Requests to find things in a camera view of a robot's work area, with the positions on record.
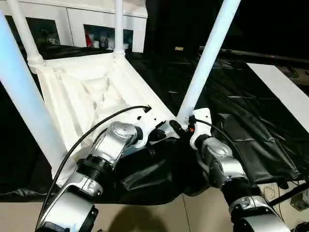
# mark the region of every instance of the cabinet door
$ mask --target cabinet door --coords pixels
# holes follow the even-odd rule
[[[73,45],[68,13],[65,7],[25,2],[19,4],[36,44],[41,43],[43,39],[47,39],[50,43]],[[11,9],[6,1],[0,1],[0,9],[2,9],[13,31],[15,24],[11,16]],[[17,31],[13,31],[13,34],[15,38],[19,37]]]
[[[104,43],[101,39],[108,40],[114,36],[115,14],[78,9],[68,9],[68,14],[74,46],[87,46],[85,33],[93,34],[94,40],[98,40],[100,44]],[[124,15],[124,43],[133,52],[144,50],[146,21],[146,18]]]

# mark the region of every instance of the white metal frame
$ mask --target white metal frame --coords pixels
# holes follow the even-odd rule
[[[55,59],[47,60],[46,62],[42,59],[38,52],[26,22],[26,18],[23,16],[20,9],[19,2],[17,0],[8,0],[8,3],[11,7],[15,25],[27,52],[29,67],[33,73],[42,73],[42,70],[45,68],[56,66],[61,68],[78,60],[80,60],[80,64],[84,64],[92,63],[96,59],[110,59],[113,62],[112,81],[115,82],[114,85],[117,86],[117,89],[120,88],[120,92],[123,92],[123,99],[129,100],[132,105],[139,105],[139,103],[150,105],[152,107],[152,111],[158,113],[158,118],[162,118],[163,116],[166,120],[175,119],[175,116],[125,59],[123,52],[122,0],[116,0],[115,36],[117,40],[115,45],[116,49],[113,54]],[[55,174],[68,147],[65,148],[63,146],[64,141],[62,140],[62,136],[59,134],[60,131],[57,129],[57,123],[55,124],[55,117],[51,118],[43,99],[35,87],[30,72],[22,60],[21,53],[18,50],[13,35],[1,11],[0,28],[3,28],[1,31],[3,35],[0,37],[0,64],[5,64],[0,72],[1,82],[20,115],[30,128],[32,135],[41,150],[44,152],[47,160],[50,162],[52,166],[52,174]],[[53,95],[54,97],[57,97],[53,93],[54,88],[57,87],[57,83],[55,83],[52,78],[49,78],[49,74],[47,74],[47,76],[45,76],[45,74],[41,76],[42,79],[40,80],[43,95],[47,94],[50,98],[53,97]],[[71,172],[73,172],[73,164],[74,162],[71,160],[65,166],[57,182],[59,185],[63,185]]]

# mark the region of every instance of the white cabinet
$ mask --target white cabinet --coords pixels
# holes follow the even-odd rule
[[[35,27],[38,27],[39,24],[42,24],[43,27],[46,25],[50,27],[54,26],[60,44],[73,45],[67,9],[65,7],[28,2],[20,2],[20,6],[24,16],[27,18],[29,26],[31,23],[36,25]],[[0,1],[0,9],[4,15],[12,15],[11,9],[6,1]],[[31,26],[30,29],[32,35],[35,37],[35,32],[32,30]]]
[[[145,0],[123,1],[124,43],[133,52],[143,52],[148,16]],[[95,40],[101,37],[112,39],[114,36],[115,0],[21,0],[20,6],[28,24],[31,18],[35,18],[44,21],[43,25],[55,27],[59,42],[63,45],[86,47],[85,32],[88,30],[95,31]],[[0,0],[0,9],[5,15],[11,15],[6,1]]]
[[[96,30],[98,34],[104,32],[109,33],[109,29],[115,28],[115,14],[86,11],[79,9],[68,9],[71,31],[73,36],[74,46],[86,47],[85,31],[88,29]],[[129,31],[132,31],[133,38],[127,39],[129,46],[132,46],[133,52],[143,52],[146,18],[133,17],[124,15],[124,36],[130,36]],[[100,28],[94,29],[90,26],[97,26]]]

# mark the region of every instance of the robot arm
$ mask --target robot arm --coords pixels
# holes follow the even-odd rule
[[[209,181],[223,193],[229,206],[234,232],[289,232],[262,196],[260,188],[251,184],[241,163],[233,157],[229,146],[201,131],[207,125],[195,127],[193,149],[198,150]]]
[[[102,134],[86,159],[47,207],[36,232],[91,232],[98,210],[95,197],[107,191],[112,171],[125,148],[142,139],[142,131],[132,124],[114,122]]]

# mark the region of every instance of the glass cabinet door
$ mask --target glass cabinet door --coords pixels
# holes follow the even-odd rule
[[[16,25],[13,21],[13,17],[10,15],[6,15],[5,18],[8,21],[8,24],[11,28],[11,31],[16,39],[18,46],[22,48],[23,44],[21,42]],[[42,47],[49,44],[60,44],[60,39],[54,20],[29,17],[27,17],[26,20],[28,22],[31,34],[37,47]]]
[[[65,7],[27,2],[20,2],[19,5],[38,46],[43,44],[73,45],[69,18]],[[20,43],[20,37],[8,3],[0,1],[0,9],[6,16],[17,42]]]
[[[86,45],[89,47],[114,50],[115,28],[84,24]],[[132,51],[133,30],[124,29],[124,49]]]

